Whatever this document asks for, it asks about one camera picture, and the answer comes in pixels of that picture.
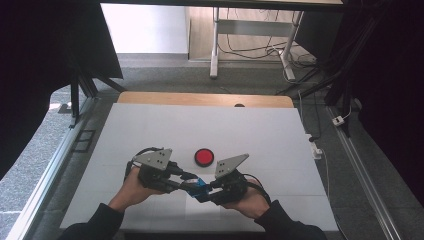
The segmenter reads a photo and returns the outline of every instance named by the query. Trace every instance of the black sleeve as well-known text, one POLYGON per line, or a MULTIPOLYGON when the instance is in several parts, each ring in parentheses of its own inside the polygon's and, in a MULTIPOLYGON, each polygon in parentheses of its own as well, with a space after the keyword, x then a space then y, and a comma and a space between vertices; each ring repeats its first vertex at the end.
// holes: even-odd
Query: black sleeve
POLYGON ((87 223, 69 226, 58 240, 103 240, 112 239, 118 232, 124 219, 124 213, 117 212, 101 203, 96 213, 87 223))
POLYGON ((267 234, 267 239, 278 240, 325 240, 324 232, 312 225, 291 220, 280 203, 272 202, 268 211, 255 220, 267 234))

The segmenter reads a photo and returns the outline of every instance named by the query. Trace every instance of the wall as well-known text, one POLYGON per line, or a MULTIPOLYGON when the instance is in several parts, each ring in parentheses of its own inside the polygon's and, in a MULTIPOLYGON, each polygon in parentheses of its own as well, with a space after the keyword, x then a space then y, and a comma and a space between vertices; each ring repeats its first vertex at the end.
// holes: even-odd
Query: wall
POLYGON ((102 4, 117 53, 188 54, 186 7, 102 4))

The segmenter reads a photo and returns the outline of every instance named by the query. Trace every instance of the red round object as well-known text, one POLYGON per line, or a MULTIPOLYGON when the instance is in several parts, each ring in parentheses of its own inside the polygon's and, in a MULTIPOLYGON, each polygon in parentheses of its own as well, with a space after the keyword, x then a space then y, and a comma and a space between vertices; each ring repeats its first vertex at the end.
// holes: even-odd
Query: red round object
POLYGON ((213 163, 213 152, 207 148, 197 150, 194 154, 194 161, 200 167, 208 167, 213 163))

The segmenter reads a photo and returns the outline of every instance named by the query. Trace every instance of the white tabletop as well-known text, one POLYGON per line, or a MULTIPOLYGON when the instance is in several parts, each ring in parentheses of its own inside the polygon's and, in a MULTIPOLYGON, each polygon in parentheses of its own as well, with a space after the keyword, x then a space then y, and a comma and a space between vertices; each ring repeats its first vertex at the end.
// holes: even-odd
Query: white tabletop
MULTIPOLYGON (((272 200, 294 220, 336 231, 337 226, 297 109, 114 104, 61 227, 86 222, 122 185, 126 162, 148 147, 172 148, 171 160, 206 181, 215 163, 193 160, 209 148, 215 160, 249 153, 238 169, 258 177, 272 200)), ((251 219, 184 191, 153 196, 127 209, 123 230, 143 232, 263 231, 251 219)))

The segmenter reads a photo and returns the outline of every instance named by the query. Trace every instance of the human hand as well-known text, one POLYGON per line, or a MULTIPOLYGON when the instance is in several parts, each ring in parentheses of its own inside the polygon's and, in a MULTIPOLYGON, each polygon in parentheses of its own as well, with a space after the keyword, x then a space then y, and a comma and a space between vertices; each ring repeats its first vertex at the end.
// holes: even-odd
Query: human hand
MULTIPOLYGON (((248 181, 259 185, 259 183, 253 179, 249 179, 248 181)), ((262 194, 251 187, 247 189, 247 192, 240 201, 226 203, 222 206, 225 209, 237 210, 244 216, 253 219, 259 218, 269 209, 269 205, 262 194)))
POLYGON ((140 168, 133 167, 118 193, 109 202, 109 207, 124 212, 129 206, 146 200, 151 195, 163 194, 158 190, 143 187, 138 180, 140 168))

